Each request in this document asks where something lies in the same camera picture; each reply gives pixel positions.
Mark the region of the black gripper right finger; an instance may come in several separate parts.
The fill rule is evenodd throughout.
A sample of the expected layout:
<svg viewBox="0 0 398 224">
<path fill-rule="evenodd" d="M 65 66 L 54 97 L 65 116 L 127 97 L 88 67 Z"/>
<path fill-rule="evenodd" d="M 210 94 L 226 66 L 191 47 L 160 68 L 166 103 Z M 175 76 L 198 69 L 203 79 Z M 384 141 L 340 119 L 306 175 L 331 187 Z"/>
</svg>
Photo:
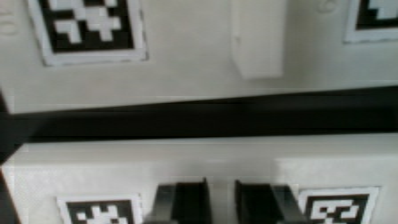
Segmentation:
<svg viewBox="0 0 398 224">
<path fill-rule="evenodd" d="M 310 224 L 288 185 L 235 181 L 239 224 Z"/>
</svg>

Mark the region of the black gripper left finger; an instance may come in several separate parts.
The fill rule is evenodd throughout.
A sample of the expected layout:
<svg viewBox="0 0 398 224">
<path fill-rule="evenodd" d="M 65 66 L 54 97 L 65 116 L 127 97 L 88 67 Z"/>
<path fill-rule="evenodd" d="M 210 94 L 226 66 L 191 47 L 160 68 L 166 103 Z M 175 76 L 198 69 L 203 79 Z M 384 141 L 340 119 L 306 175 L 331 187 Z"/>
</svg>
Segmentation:
<svg viewBox="0 0 398 224">
<path fill-rule="evenodd" d="M 208 181 L 162 184 L 144 224 L 212 224 Z"/>
</svg>

